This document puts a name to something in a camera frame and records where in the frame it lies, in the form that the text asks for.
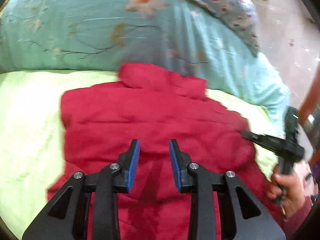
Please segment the maroon sleeved right forearm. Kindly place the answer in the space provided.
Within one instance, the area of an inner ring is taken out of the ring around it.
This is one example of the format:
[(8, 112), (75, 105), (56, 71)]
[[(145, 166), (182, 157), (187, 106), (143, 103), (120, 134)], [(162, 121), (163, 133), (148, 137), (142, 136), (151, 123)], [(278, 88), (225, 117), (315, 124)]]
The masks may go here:
[(302, 225), (312, 208), (312, 201), (310, 197), (305, 198), (305, 203), (291, 218), (284, 218), (283, 231), (286, 239), (290, 239), (294, 233)]

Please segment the person's right hand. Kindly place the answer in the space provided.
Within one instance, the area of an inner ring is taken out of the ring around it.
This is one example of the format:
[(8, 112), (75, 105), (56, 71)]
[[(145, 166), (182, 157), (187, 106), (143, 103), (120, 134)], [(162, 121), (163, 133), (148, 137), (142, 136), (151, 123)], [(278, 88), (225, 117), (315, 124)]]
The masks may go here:
[(290, 175), (280, 174), (278, 165), (273, 168), (267, 196), (271, 200), (282, 196), (282, 207), (286, 219), (291, 218), (297, 213), (306, 201), (299, 176), (296, 172), (292, 171)]

